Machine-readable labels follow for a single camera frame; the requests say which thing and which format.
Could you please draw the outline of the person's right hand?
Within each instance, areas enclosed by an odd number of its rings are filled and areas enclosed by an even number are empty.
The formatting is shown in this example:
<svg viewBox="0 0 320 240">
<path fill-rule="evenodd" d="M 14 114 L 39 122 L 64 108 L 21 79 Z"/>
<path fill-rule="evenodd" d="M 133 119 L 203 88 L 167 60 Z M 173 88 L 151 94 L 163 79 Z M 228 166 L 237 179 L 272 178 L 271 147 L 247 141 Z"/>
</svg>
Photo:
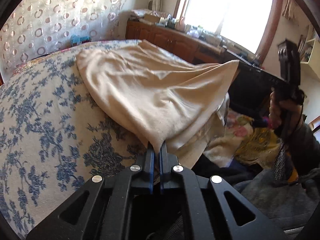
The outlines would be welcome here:
<svg viewBox="0 0 320 240">
<path fill-rule="evenodd" d="M 281 117 L 284 113 L 291 116 L 290 124 L 287 126 L 287 134 L 298 130 L 303 124 L 302 106 L 297 105 L 292 100 L 279 100 L 279 95 L 273 91 L 270 95 L 269 120 L 273 129 L 278 128 L 286 117 Z"/>
</svg>

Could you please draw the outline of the person's dark sleeved forearm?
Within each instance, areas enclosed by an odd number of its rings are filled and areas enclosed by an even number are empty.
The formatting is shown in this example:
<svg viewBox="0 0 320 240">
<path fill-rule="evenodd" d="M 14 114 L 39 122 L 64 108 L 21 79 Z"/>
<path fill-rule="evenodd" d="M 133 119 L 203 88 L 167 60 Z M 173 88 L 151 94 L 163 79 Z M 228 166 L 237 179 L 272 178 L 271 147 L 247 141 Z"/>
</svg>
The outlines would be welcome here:
<svg viewBox="0 0 320 240">
<path fill-rule="evenodd" d="M 319 189 L 319 142 L 306 124 L 288 135 L 284 144 L 289 150 L 298 179 L 303 185 L 312 181 Z"/>
</svg>

